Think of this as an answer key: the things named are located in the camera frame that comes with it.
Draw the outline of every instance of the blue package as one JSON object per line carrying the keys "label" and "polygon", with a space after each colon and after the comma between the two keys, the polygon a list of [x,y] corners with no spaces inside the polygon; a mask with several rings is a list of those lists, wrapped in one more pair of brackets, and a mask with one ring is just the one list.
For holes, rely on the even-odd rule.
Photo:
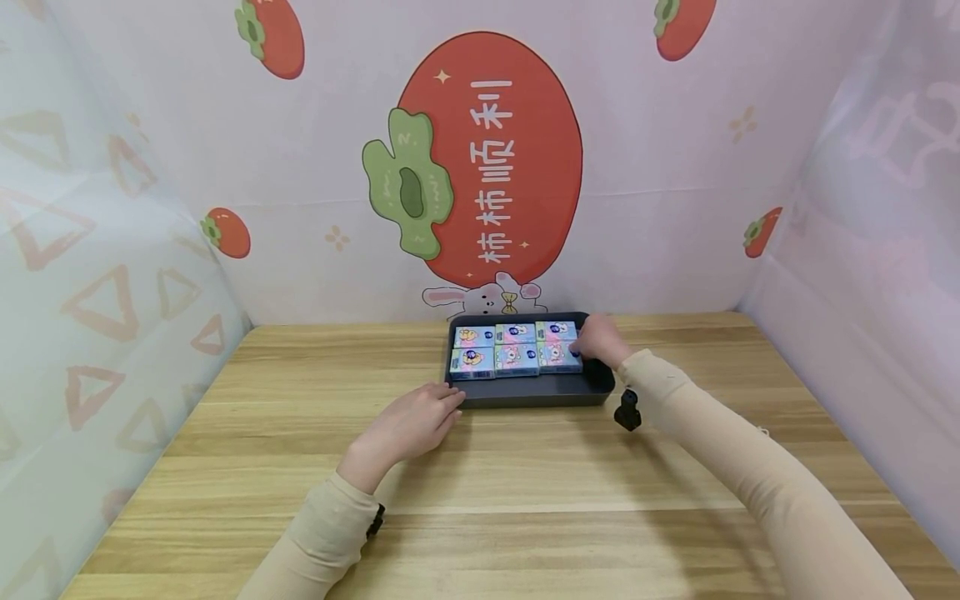
{"label": "blue package", "polygon": [[535,344],[537,342],[537,327],[532,323],[497,324],[496,342],[503,346]]}
{"label": "blue package", "polygon": [[455,348],[450,354],[450,378],[493,379],[493,348]]}
{"label": "blue package", "polygon": [[536,344],[515,344],[495,348],[497,377],[529,377],[540,374]]}
{"label": "blue package", "polygon": [[577,324],[572,321],[537,321],[538,342],[573,342]]}
{"label": "blue package", "polygon": [[582,372],[580,354],[570,351],[569,342],[537,342],[540,372]]}
{"label": "blue package", "polygon": [[453,331],[454,348],[493,348],[494,327],[457,327]]}

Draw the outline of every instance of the wood grain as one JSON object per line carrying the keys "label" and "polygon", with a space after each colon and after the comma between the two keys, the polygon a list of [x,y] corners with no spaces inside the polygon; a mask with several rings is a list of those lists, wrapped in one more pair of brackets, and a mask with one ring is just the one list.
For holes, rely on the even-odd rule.
{"label": "wood grain", "polygon": [[[960,577],[740,314],[618,319],[770,431],[917,598]],[[65,598],[232,598],[307,490],[394,397],[441,376],[444,323],[270,326],[236,350]],[[737,500],[603,407],[474,411],[394,469],[386,524],[332,598],[780,598]]]}

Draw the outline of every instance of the triangle outline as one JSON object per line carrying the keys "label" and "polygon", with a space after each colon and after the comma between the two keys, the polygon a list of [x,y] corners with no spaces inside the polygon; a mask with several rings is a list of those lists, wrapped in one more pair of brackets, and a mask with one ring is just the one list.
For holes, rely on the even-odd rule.
{"label": "triangle outline", "polygon": [[23,442],[13,430],[12,423],[0,409],[0,463],[12,460],[22,445]]}
{"label": "triangle outline", "polygon": [[0,589],[0,598],[13,598],[18,590],[34,580],[40,570],[43,571],[48,597],[56,598],[60,594],[63,568],[60,566],[60,558],[57,556],[57,547],[54,545],[52,536],[43,539],[7,585]]}
{"label": "triangle outline", "polygon": [[[122,322],[80,306],[81,302],[89,300],[97,293],[101,286],[111,280],[116,290],[117,306],[120,308],[120,315],[123,318]],[[106,335],[117,342],[131,342],[135,340],[136,333],[140,329],[140,321],[136,318],[136,312],[133,311],[130,270],[127,268],[127,265],[117,265],[113,269],[110,269],[105,275],[87,285],[76,296],[65,302],[60,308],[60,312],[61,314],[73,317],[77,323],[85,325],[97,333]]]}
{"label": "triangle outline", "polygon": [[[211,335],[216,334],[218,342],[205,342],[204,339],[210,337]],[[224,353],[224,321],[220,316],[220,313],[210,317],[210,320],[206,322],[204,328],[200,330],[200,333],[196,335],[192,340],[190,340],[190,346],[194,349],[203,352],[204,354],[209,354],[211,356],[219,356]]]}
{"label": "triangle outline", "polygon": [[[11,133],[29,133],[31,135],[48,135],[57,144],[59,156],[48,156],[41,150],[34,148],[11,135]],[[38,109],[33,112],[24,112],[0,120],[0,145],[6,146],[17,156],[24,158],[41,169],[57,173],[69,173],[70,148],[66,143],[66,129],[63,126],[63,117],[52,110]]]}
{"label": "triangle outline", "polygon": [[170,234],[170,239],[180,244],[184,248],[190,250],[192,253],[196,254],[200,258],[205,258],[215,264],[217,263],[217,257],[213,255],[213,251],[210,249],[209,245],[195,242],[190,238],[184,235],[181,235],[180,233],[177,232],[176,227],[171,227],[169,234]]}
{"label": "triangle outline", "polygon": [[[25,204],[27,206],[40,208],[44,212],[56,215],[80,226],[81,230],[65,233],[50,242],[46,248],[41,248],[33,233],[30,231],[30,228],[27,227],[27,222],[23,218],[23,215],[20,214],[20,211],[16,209],[14,204]],[[74,244],[84,239],[97,227],[96,222],[85,216],[64,210],[54,204],[41,202],[36,198],[31,198],[26,194],[21,194],[20,192],[2,186],[0,186],[0,216],[2,216],[10,226],[13,239],[16,241],[17,246],[20,248],[20,253],[23,254],[23,259],[27,263],[27,270],[33,272],[42,271],[48,264],[59,258],[64,252],[70,250]]]}
{"label": "triangle outline", "polygon": [[120,516],[120,512],[133,498],[134,492],[136,490],[130,488],[116,488],[104,494],[104,499],[100,503],[100,515],[104,518],[107,527]]}
{"label": "triangle outline", "polygon": [[183,404],[186,405],[187,414],[197,408],[200,401],[204,399],[204,394],[210,389],[210,386],[203,383],[184,383],[180,386],[180,392],[183,394]]}
{"label": "triangle outline", "polygon": [[[150,167],[144,162],[143,158],[131,148],[127,140],[119,135],[108,135],[107,152],[110,155],[110,170],[113,171],[113,178],[128,197],[136,198],[154,186],[156,183],[156,175],[150,170]],[[121,161],[127,162],[136,172],[144,177],[139,187],[134,188],[131,183],[127,181],[127,176],[124,175],[123,172],[123,162]]]}
{"label": "triangle outline", "polygon": [[[176,304],[170,303],[170,290],[167,288],[167,279],[172,279],[182,286],[190,288]],[[176,269],[158,269],[156,271],[156,292],[160,295],[160,317],[166,321],[172,321],[184,310],[190,307],[200,294],[203,288],[187,279],[180,271]]]}
{"label": "triangle outline", "polygon": [[[133,438],[137,427],[139,427],[144,420],[147,420],[154,430],[155,440],[153,442],[135,440]],[[123,426],[123,429],[117,433],[115,441],[118,448],[136,454],[150,454],[158,450],[163,450],[169,442],[167,439],[167,421],[163,417],[163,412],[160,410],[160,406],[156,403],[156,400],[151,397],[144,400],[136,409],[136,412],[133,413],[133,416],[130,417],[130,420],[127,421],[127,424]]]}
{"label": "triangle outline", "polygon": [[[81,377],[97,379],[109,384],[106,388],[91,394],[85,400],[80,400]],[[100,412],[107,400],[113,396],[127,379],[123,373],[101,369],[100,367],[75,366],[66,369],[66,390],[63,393],[66,401],[66,415],[70,422],[70,428],[74,431],[80,431],[84,428],[87,421]]]}

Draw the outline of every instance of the cartoon persimmon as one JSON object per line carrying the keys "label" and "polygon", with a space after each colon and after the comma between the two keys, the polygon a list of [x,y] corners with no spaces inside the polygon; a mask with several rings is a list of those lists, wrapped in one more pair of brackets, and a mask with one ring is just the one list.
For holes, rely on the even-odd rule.
{"label": "cartoon persimmon", "polygon": [[654,8],[657,49],[667,60],[690,54],[713,17],[716,0],[659,0]]}
{"label": "cartoon persimmon", "polygon": [[520,41],[469,32],[437,46],[363,149],[373,210],[400,248],[467,288],[541,276],[580,198],[583,141],[564,86]]}
{"label": "cartoon persimmon", "polygon": [[770,241],[770,236],[777,226],[777,220],[783,211],[782,206],[778,206],[760,217],[757,221],[750,223],[747,232],[743,234],[743,248],[747,256],[757,258],[763,254],[763,250]]}
{"label": "cartoon persimmon", "polygon": [[250,53],[282,79],[303,72],[303,30],[287,0],[243,0],[234,11],[237,30]]}
{"label": "cartoon persimmon", "polygon": [[230,258],[244,258],[250,253],[250,231],[235,212],[217,207],[200,221],[206,239]]}

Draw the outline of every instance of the beige sleeve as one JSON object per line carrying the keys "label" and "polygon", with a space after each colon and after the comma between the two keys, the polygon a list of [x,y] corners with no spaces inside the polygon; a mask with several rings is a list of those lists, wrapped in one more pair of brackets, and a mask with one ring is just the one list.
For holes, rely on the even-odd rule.
{"label": "beige sleeve", "polygon": [[911,598],[836,499],[796,458],[643,350],[620,377],[644,422],[670,435],[747,507],[773,550],[793,600]]}
{"label": "beige sleeve", "polygon": [[334,473],[306,497],[239,600],[321,600],[360,560],[380,505]]}

